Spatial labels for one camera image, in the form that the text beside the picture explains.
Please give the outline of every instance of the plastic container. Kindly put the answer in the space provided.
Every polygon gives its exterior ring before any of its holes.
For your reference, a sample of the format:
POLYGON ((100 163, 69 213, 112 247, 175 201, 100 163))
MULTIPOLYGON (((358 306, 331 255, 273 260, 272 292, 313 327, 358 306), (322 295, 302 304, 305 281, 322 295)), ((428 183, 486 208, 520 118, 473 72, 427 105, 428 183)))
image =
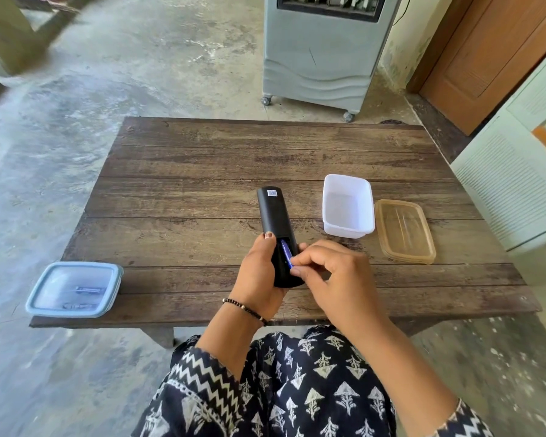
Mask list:
POLYGON ((362 178, 327 175, 321 209, 324 231, 342 238, 361 238, 374 231, 370 183, 362 178))
POLYGON ((123 268, 100 262, 55 262, 43 272, 26 311, 48 317, 99 317, 115 301, 123 268))
POLYGON ((380 247, 387 257, 427 265, 435 261, 435 244, 420 205, 380 199, 375 210, 380 247))

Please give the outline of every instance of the wooden door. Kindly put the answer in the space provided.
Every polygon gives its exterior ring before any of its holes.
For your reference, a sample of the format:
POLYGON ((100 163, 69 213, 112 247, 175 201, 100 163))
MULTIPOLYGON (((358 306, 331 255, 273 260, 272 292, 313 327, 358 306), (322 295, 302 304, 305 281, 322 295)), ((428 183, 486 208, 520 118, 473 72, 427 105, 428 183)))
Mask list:
POLYGON ((465 134, 546 54, 546 0, 473 0, 420 94, 465 134))

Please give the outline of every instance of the air cooler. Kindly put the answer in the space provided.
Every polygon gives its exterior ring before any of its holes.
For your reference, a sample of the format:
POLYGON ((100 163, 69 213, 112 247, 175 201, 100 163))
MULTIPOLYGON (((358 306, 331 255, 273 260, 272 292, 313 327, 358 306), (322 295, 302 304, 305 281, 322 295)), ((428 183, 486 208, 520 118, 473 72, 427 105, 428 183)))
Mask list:
POLYGON ((400 0, 265 0, 263 97, 345 109, 351 122, 400 0))

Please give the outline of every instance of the light blue container lid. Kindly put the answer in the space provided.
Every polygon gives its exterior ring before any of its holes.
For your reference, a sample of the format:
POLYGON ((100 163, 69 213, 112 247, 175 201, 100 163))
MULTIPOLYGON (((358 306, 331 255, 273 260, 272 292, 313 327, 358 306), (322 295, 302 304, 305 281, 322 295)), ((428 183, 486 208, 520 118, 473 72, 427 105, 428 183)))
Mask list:
POLYGON ((26 301, 35 316, 99 317, 109 311, 123 268, 103 262, 55 262, 42 273, 26 301))

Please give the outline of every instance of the black bead bracelet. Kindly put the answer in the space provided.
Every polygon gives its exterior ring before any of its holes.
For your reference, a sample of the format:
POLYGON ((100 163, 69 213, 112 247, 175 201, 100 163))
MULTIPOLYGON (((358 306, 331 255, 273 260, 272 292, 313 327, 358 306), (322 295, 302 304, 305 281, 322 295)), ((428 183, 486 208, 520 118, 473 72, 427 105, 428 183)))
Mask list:
POLYGON ((246 307, 245 305, 243 305, 242 303, 240 302, 237 302, 235 301, 234 299, 229 299, 229 298, 224 298, 222 300, 222 303, 232 303, 233 305, 236 305, 237 307, 239 307, 241 310, 249 313, 251 316, 253 316, 254 318, 256 319, 259 319, 262 323, 263 323, 263 326, 267 326, 267 321, 262 317, 260 316, 257 312, 251 310, 249 307, 246 307))

